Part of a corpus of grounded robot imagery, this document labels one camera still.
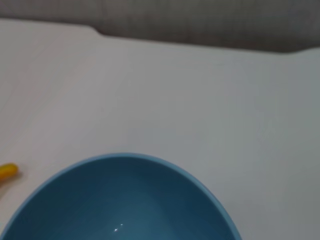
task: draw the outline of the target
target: gray background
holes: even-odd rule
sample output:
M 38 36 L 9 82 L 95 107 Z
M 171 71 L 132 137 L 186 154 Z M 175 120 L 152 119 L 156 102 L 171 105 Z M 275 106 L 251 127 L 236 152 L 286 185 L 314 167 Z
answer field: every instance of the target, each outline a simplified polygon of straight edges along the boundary
M 0 0 L 0 17 L 157 41 L 290 52 L 320 43 L 320 0 Z

